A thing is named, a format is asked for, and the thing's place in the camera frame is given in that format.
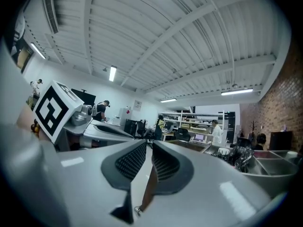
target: poster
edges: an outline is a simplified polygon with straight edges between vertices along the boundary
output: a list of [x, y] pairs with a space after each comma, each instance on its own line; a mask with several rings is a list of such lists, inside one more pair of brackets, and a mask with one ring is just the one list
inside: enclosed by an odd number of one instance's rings
[[134, 101], [134, 110], [135, 111], [141, 111], [142, 102], [135, 100]]

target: brick wall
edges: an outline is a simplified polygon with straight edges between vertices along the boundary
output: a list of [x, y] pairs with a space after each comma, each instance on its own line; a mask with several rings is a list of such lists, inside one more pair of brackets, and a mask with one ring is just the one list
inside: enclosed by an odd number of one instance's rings
[[245, 137], [251, 131], [251, 122], [257, 122], [255, 135], [266, 134], [266, 148], [270, 133], [281, 131], [285, 124], [293, 132], [291, 148], [299, 151], [303, 145], [303, 56], [295, 41], [291, 42], [285, 63], [264, 97], [258, 103], [240, 105], [240, 119]]

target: person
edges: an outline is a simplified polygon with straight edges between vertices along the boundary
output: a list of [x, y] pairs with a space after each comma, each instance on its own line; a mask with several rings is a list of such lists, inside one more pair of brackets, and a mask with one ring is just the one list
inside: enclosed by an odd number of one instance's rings
[[105, 100], [101, 103], [98, 103], [94, 105], [93, 108], [93, 119], [98, 121], [107, 121], [107, 118], [105, 117], [105, 110], [106, 107], [110, 107], [109, 101]]
[[29, 98], [27, 99], [27, 104], [29, 106], [29, 108], [32, 108], [32, 105], [34, 103], [34, 95], [39, 95], [39, 92], [37, 91], [38, 85], [42, 83], [42, 79], [39, 79], [38, 81], [31, 81], [30, 82], [30, 86], [33, 88], [33, 92], [32, 94], [29, 96]]
[[163, 115], [159, 115], [157, 121], [156, 121], [156, 124], [154, 125], [154, 127], [149, 127], [146, 132], [144, 133], [143, 137], [145, 137], [152, 129], [156, 128], [155, 129], [155, 133], [154, 133], [154, 139], [155, 140], [161, 140], [161, 137], [162, 137], [162, 129], [164, 128], [165, 126], [165, 122], [163, 120]]
[[220, 126], [218, 125], [217, 120], [212, 120], [212, 126], [214, 128], [212, 136], [213, 136], [213, 145], [220, 146], [222, 142], [222, 134], [223, 130], [221, 130]]
[[266, 142], [265, 134], [258, 134], [257, 136], [257, 144], [255, 146], [251, 146], [253, 150], [263, 150]]

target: white wall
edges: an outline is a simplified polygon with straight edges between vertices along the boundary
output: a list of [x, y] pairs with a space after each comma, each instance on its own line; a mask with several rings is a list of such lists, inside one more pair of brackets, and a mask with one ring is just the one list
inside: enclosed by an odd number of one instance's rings
[[196, 106], [196, 113], [217, 114], [218, 112], [235, 112], [236, 125], [240, 125], [240, 104], [225, 104], [225, 105], [212, 105], [212, 106]]
[[60, 65], [40, 58], [39, 55], [33, 56], [23, 73], [27, 82], [42, 79], [43, 84], [39, 85], [40, 91], [48, 85], [51, 80], [64, 83], [69, 88], [96, 96], [95, 103], [108, 100], [110, 108], [106, 109], [106, 117], [113, 118], [119, 115], [122, 107], [134, 107], [134, 101], [142, 102], [141, 111], [133, 111], [133, 120], [146, 119], [149, 125], [153, 125], [158, 117], [158, 113], [167, 111], [167, 108], [160, 102], [154, 101], [148, 96], [135, 93], [110, 81], [104, 81], [89, 74], [71, 69], [68, 66]]

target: computer monitor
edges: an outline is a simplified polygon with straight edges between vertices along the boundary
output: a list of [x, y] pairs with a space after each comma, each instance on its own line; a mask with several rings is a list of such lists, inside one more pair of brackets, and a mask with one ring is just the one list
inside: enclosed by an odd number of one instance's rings
[[203, 134], [196, 134], [194, 140], [204, 141], [204, 135]]

